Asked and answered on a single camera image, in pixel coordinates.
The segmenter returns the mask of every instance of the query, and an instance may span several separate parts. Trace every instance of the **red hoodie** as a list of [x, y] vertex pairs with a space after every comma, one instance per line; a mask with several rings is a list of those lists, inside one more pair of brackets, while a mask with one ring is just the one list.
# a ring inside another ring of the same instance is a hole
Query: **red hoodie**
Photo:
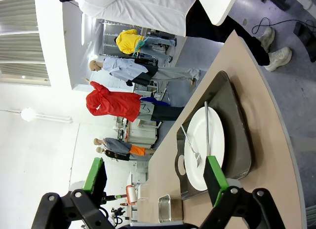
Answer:
[[142, 96], [130, 92], [110, 92], [97, 82], [90, 83], [93, 90], [86, 98], [87, 108], [93, 115], [115, 115], [133, 122], [140, 108]]

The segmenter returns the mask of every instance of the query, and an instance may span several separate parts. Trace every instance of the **yellow shirt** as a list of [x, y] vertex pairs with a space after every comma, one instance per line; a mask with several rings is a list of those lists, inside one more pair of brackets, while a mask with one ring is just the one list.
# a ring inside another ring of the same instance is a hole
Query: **yellow shirt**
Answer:
[[121, 52], [124, 54], [134, 53], [135, 46], [139, 40], [143, 40], [144, 37], [137, 34], [135, 29], [123, 31], [117, 38], [117, 45]]

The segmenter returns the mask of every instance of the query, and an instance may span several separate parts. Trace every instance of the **white shirt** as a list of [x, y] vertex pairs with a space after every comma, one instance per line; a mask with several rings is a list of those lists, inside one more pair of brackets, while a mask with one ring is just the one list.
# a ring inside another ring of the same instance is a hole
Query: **white shirt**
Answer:
[[125, 82], [133, 80], [141, 73], [148, 72], [144, 66], [135, 64], [135, 60], [133, 59], [123, 59], [116, 57], [105, 58], [102, 69], [108, 71], [110, 75]]
[[186, 16], [196, 0], [75, 0], [91, 17], [186, 35]]

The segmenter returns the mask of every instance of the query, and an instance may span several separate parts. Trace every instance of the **tray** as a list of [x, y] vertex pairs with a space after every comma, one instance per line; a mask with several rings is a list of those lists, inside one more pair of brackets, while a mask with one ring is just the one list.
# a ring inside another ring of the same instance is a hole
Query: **tray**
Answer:
[[[202, 95], [190, 115], [183, 123], [187, 131], [194, 113], [204, 106], [204, 101], [213, 108], [221, 119], [225, 135], [225, 155], [222, 170], [226, 178], [241, 179], [251, 168], [252, 142], [248, 125], [243, 118], [241, 104], [236, 98], [235, 89], [228, 75], [220, 71]], [[175, 158], [175, 171], [180, 179], [182, 200], [205, 193], [198, 191], [191, 184], [187, 174], [181, 175], [178, 169], [178, 159], [184, 155], [185, 136], [179, 128], [177, 132], [178, 153]]]

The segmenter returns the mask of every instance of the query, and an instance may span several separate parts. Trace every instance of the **white plate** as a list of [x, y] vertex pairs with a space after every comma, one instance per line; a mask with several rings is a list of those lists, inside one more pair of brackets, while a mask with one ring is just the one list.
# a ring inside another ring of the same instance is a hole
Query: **white plate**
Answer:
[[[218, 164], [223, 165], [225, 141], [222, 122], [217, 113], [208, 108], [208, 129], [210, 142], [210, 155], [216, 156]], [[205, 107], [200, 108], [192, 117], [188, 131], [188, 138], [195, 152], [200, 153], [202, 161], [197, 168], [197, 160], [191, 151], [188, 141], [184, 144], [184, 163], [186, 172], [191, 185], [198, 191], [207, 189], [203, 178], [205, 159], [206, 159], [206, 126], [205, 126]]]

